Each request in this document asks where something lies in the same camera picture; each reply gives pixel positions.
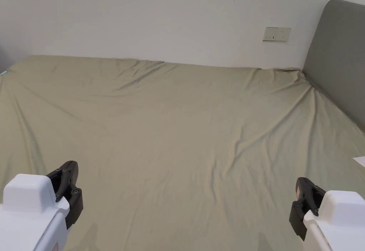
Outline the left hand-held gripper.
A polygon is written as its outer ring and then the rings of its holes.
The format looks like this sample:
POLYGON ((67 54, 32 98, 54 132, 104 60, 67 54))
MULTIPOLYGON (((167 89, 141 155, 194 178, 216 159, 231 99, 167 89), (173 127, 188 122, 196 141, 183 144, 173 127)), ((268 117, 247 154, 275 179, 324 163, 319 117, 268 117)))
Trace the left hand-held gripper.
POLYGON ((63 251, 83 210, 78 173, 78 163, 67 161, 46 176, 16 175, 3 191, 0 249, 63 251))

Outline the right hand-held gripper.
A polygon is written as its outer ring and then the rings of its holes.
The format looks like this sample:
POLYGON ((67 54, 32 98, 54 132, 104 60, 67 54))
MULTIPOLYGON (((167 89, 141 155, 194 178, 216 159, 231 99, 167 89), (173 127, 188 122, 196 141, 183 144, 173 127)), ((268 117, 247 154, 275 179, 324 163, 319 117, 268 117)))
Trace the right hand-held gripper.
POLYGON ((357 192, 326 192, 306 177, 295 186, 289 222, 304 251, 363 251, 365 200, 357 192))

